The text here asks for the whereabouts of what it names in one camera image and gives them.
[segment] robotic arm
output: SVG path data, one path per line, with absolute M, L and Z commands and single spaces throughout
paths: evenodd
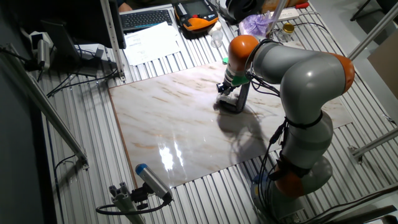
M 271 191 L 276 217 L 282 218 L 289 215 L 286 206 L 294 207 L 296 198 L 316 191 L 332 175 L 331 165 L 322 155 L 331 144 L 333 124 L 321 107 L 348 91 L 354 81 L 354 67 L 350 59 L 340 55 L 295 49 L 275 42 L 258 45 L 255 38 L 238 36 L 229 47 L 226 78 L 218 86 L 219 92 L 227 95 L 242 85 L 240 104 L 220 102 L 228 110 L 233 108 L 235 113 L 241 111 L 240 106 L 244 106 L 248 95 L 248 88 L 243 88 L 248 85 L 244 81 L 246 67 L 241 66 L 251 60 L 247 52 L 254 54 L 252 75 L 267 83 L 280 84 L 280 99 L 289 124 L 276 171 L 269 178 L 265 175 L 266 180 L 259 180 L 270 184 L 259 189 L 255 183 L 257 194 L 252 194 L 256 201 L 259 190 Z

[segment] slotted metal table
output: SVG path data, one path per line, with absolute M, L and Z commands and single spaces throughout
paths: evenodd
M 154 9 L 169 10 L 173 26 L 177 28 L 171 5 Z M 315 10 L 312 6 L 299 11 L 303 15 L 288 22 L 313 22 L 326 26 L 321 17 L 313 12 Z M 138 66 L 128 66 L 125 55 L 122 55 L 126 71 L 124 83 L 118 78 L 107 82 L 89 82 L 64 89 L 50 99 L 79 144 L 85 148 L 90 165 L 88 170 L 84 170 L 77 165 L 75 158 L 60 165 L 57 170 L 60 201 L 55 190 L 54 173 L 50 171 L 59 223 L 62 223 L 59 204 L 62 206 L 65 223 L 129 223 L 124 216 L 105 216 L 95 212 L 96 207 L 111 204 L 108 192 L 110 185 L 118 186 L 120 182 L 125 182 L 130 189 L 133 188 L 108 88 L 221 61 L 228 56 L 229 42 L 237 36 L 236 27 L 228 26 L 223 20 L 221 23 L 224 38 L 218 49 L 211 47 L 208 35 L 193 40 L 184 39 L 181 35 L 178 38 L 181 51 L 177 54 Z M 282 23 L 277 23 L 276 28 L 281 28 L 281 25 Z M 295 33 L 294 39 L 306 49 L 345 55 L 332 36 L 322 28 L 298 26 Z M 114 60 L 112 51 L 105 51 Z M 102 71 L 98 72 L 100 77 L 105 75 Z M 65 78 L 67 75 L 44 75 L 40 85 L 48 93 Z M 70 75 L 68 82 L 74 84 L 91 79 L 93 78 Z M 301 221 L 332 206 L 353 201 L 398 182 L 397 139 L 365 153 L 360 165 L 347 150 L 349 145 L 361 147 L 395 128 L 382 117 L 381 104 L 360 74 L 357 74 L 352 88 L 340 98 L 354 122 L 335 129 L 332 144 L 325 153 L 333 166 L 333 177 L 320 190 L 305 196 L 305 209 L 298 212 Z M 50 135 L 45 133 L 47 153 L 51 158 L 51 139 L 56 164 L 73 153 L 53 127 L 49 128 Z M 271 153 L 272 162 L 277 157 L 278 151 Z M 262 223 L 250 197 L 251 179 L 257 175 L 261 159 L 251 159 L 173 188 L 175 201 L 171 206 L 144 215 L 146 222 Z M 51 160 L 49 164 L 50 167 L 55 166 Z M 151 197 L 147 203 L 153 208 L 161 202 L 156 197 Z

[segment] small jar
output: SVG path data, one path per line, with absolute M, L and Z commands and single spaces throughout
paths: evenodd
M 289 42 L 291 41 L 293 31 L 294 31 L 294 26 L 287 22 L 278 32 L 277 36 L 281 42 Z

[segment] metal rod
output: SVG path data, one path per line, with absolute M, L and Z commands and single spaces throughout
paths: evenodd
M 363 146 L 360 149 L 357 149 L 354 151 L 353 156 L 354 158 L 358 158 L 359 156 L 362 156 L 365 152 L 368 152 L 375 147 L 380 146 L 381 144 L 390 141 L 391 139 L 395 138 L 398 136 L 398 128 L 395 128 L 394 130 L 388 132 L 387 134 L 384 134 L 383 136 L 377 138 L 376 140 L 370 142 L 369 144 Z
M 282 13 L 282 10 L 284 10 L 284 7 L 286 6 L 287 0 L 279 0 L 278 6 L 276 7 L 274 14 L 272 15 L 272 23 L 268 27 L 267 34 L 269 34 L 275 27 L 276 23 L 278 22 L 278 19 L 280 17 L 280 14 Z
M 11 45 L 7 46 L 7 49 L 11 52 L 15 52 Z M 61 117 L 57 113 L 57 110 L 51 105 L 49 99 L 46 97 L 42 89 L 39 87 L 36 80 L 31 77 L 24 69 L 21 62 L 12 55 L 0 54 L 0 60 L 5 65 L 9 65 L 12 74 L 18 79 L 19 83 L 22 84 L 23 88 L 29 94 L 29 97 L 35 102 L 37 107 L 43 112 L 46 118 L 51 122 L 52 126 L 57 130 L 62 139 L 68 144 L 70 149 L 76 154 L 76 156 L 83 163 L 83 167 L 88 168 L 87 155 L 85 151 L 80 147 L 75 137 L 69 131 L 68 127 L 62 121 Z
M 106 27 L 108 28 L 109 39 L 111 40 L 111 45 L 116 60 L 116 65 L 118 67 L 119 77 L 121 81 L 126 81 L 126 77 L 124 76 L 124 67 L 120 56 L 118 38 L 116 37 L 116 31 L 114 29 L 109 1 L 101 0 L 101 6 L 105 17 Z
M 398 15 L 398 2 L 397 4 L 382 18 L 382 20 L 372 29 L 368 36 L 355 47 L 355 49 L 348 55 L 350 60 L 354 60 L 377 35 L 380 34 L 384 28 Z

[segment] handheld device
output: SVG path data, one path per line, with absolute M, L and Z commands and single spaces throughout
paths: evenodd
M 218 21 L 216 8 L 208 0 L 192 0 L 173 5 L 180 27 L 201 32 Z

